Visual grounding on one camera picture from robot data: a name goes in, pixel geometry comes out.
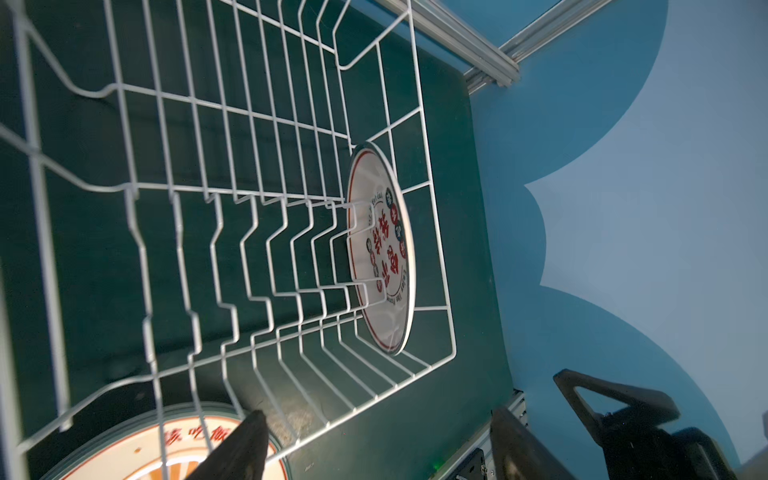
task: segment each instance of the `white plate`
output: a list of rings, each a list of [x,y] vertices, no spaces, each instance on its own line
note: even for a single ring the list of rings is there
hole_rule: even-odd
[[[200,418],[190,408],[170,407],[164,422],[169,480],[183,480],[207,456]],[[211,443],[216,448],[240,424],[226,407],[204,407]],[[159,480],[162,478],[159,426],[154,412],[121,423],[69,455],[45,480]],[[267,455],[276,451],[270,439]],[[264,469],[263,480],[289,480],[282,461]]]
[[[413,235],[405,199],[384,153],[374,144],[359,145],[349,172],[347,200],[357,204],[347,211],[349,269],[360,304],[369,305],[366,318],[376,344],[397,354],[408,341],[416,298]]]

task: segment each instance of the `dish rack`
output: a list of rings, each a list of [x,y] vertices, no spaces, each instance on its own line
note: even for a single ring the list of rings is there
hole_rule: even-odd
[[[260,408],[267,413],[270,428],[283,439],[283,448],[267,459],[271,463],[455,357],[410,0],[407,9],[379,32],[372,31],[370,25],[359,25],[359,17],[350,13],[350,0],[343,4],[330,0],[262,4],[261,0],[176,0],[171,10],[175,12],[169,16],[149,0],[120,8],[112,0],[104,0],[103,23],[89,28],[103,28],[106,42],[94,46],[91,53],[96,51],[94,58],[108,58],[113,79],[87,89],[78,86],[82,80],[73,80],[68,73],[71,67],[58,60],[57,51],[67,45],[46,43],[47,32],[35,27],[34,15],[25,9],[24,2],[7,0],[23,128],[0,124],[0,137],[28,158],[29,201],[34,209],[50,346],[45,354],[50,355],[56,408],[54,418],[45,426],[24,434],[23,408],[18,401],[24,394],[17,382],[19,365],[14,365],[14,312],[10,301],[5,308],[7,295],[3,293],[18,286],[6,281],[0,288],[0,415],[9,478],[27,478],[25,456],[31,449],[56,430],[69,429],[77,422],[77,414],[101,396],[131,384],[150,383],[153,387],[165,460],[164,397],[168,391],[163,381],[173,376],[188,378],[210,447],[197,375],[201,369],[217,366],[241,418],[247,414],[241,392],[258,392],[256,395],[265,400]],[[147,49],[142,52],[144,42]],[[201,45],[206,43],[210,50],[203,55]],[[78,65],[86,68],[91,60],[98,63],[91,53],[83,52]],[[129,79],[140,75],[131,70],[138,65],[135,59],[127,58],[141,55],[148,57],[150,84]],[[389,59],[395,67],[388,68]],[[39,87],[40,76],[46,74],[39,67],[42,62],[50,69],[47,74],[55,76],[63,87],[59,91]],[[181,72],[169,73],[173,62],[181,66]],[[99,75],[88,79],[93,83]],[[214,93],[201,93],[205,90]],[[114,121],[89,124],[78,120],[78,128],[91,129],[89,138],[97,145],[93,150],[101,148],[103,152],[104,145],[98,145],[107,142],[110,157],[94,160],[88,153],[91,144],[71,152],[68,161],[58,161],[55,154],[46,151],[44,134],[50,128],[46,130],[41,123],[54,116],[46,109],[62,98],[70,106],[89,108],[106,103],[112,107],[109,114],[114,115]],[[186,120],[179,121],[178,115]],[[349,275],[346,236],[364,226],[347,228],[344,221],[346,211],[357,208],[346,202],[345,177],[349,156],[363,141],[376,142],[388,155],[406,206],[415,218],[414,230],[429,230],[423,236],[427,240],[417,240],[415,245],[419,275],[423,271],[424,280],[417,279],[414,330],[406,349],[397,356],[380,351],[366,328],[359,326],[364,305],[357,302],[354,289],[360,282],[352,281]],[[158,151],[148,154],[147,149],[156,144]],[[109,183],[114,178],[118,181]],[[73,203],[52,201],[51,195],[59,198],[54,190],[66,190]],[[71,282],[59,279],[70,275],[65,268],[70,264],[67,252],[76,250],[88,234],[72,233],[67,238],[74,239],[74,247],[61,247],[57,232],[66,230],[67,225],[92,225],[83,218],[88,214],[69,212],[71,217],[67,217],[59,211],[85,204],[98,209],[102,202],[112,207],[104,207],[100,214],[113,213],[104,223],[121,225],[122,233],[115,235],[122,234],[133,244],[130,255],[118,255],[117,247],[109,250],[103,259],[108,261],[102,262],[107,265],[102,266],[110,275],[120,277],[122,284],[128,285],[127,291],[136,290],[133,296],[121,293],[121,299],[135,300],[126,302],[126,309],[135,309],[143,302],[143,313],[110,328],[127,332],[128,323],[131,331],[141,332],[146,366],[87,395],[75,395],[71,392],[69,367],[74,360],[70,357],[73,352],[83,354],[70,344],[99,343],[102,338],[85,339],[82,329],[80,333],[68,332],[68,324],[80,325],[81,319],[68,314],[63,306],[78,299],[70,298],[68,292],[76,290]],[[170,214],[161,224],[156,218],[160,214],[155,212],[163,208]],[[198,217],[214,226],[212,234],[197,227],[202,221]],[[244,233],[235,236],[229,231],[230,225],[242,227]],[[161,230],[172,231],[172,236],[161,238],[157,233]],[[147,232],[154,240],[148,239]],[[158,238],[175,258],[166,255],[160,259],[155,254],[152,242],[158,243]],[[201,242],[207,248],[198,248]],[[198,271],[205,270],[203,267],[190,271],[190,262],[194,263],[190,257],[195,261],[204,258],[204,250],[210,261],[205,267],[210,268],[207,278]],[[124,262],[127,255],[130,264]],[[230,268],[235,263],[239,264],[241,279]],[[122,265],[130,268],[115,273]],[[159,277],[171,272],[178,278],[173,286]],[[230,301],[235,285],[243,294],[238,301]],[[435,286],[437,294],[419,295]],[[207,293],[198,295],[201,289]],[[160,306],[166,311],[176,299],[184,317],[163,318]],[[117,312],[124,304],[115,300],[112,306]],[[216,340],[211,326],[222,316],[228,325],[223,341]],[[418,328],[420,321],[438,322],[440,335],[425,333]],[[185,339],[178,341],[182,333]],[[176,339],[176,343],[167,339]],[[440,348],[433,348],[440,342]],[[410,349],[411,345],[426,346],[422,350],[429,353],[414,353],[419,348]],[[248,356],[253,370],[250,381],[234,385],[228,365],[236,357]],[[290,383],[305,405],[291,402],[286,406],[275,392],[274,382]],[[327,403],[317,400],[323,396],[321,389],[330,391],[328,396],[340,405],[330,409],[333,414]],[[292,415],[295,410],[304,420],[296,420],[298,417]]]

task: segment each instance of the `blue wall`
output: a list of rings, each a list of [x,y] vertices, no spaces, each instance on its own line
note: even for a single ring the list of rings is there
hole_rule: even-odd
[[[510,370],[579,478],[563,368],[665,391],[734,467],[765,445],[767,14],[615,0],[472,99]]]

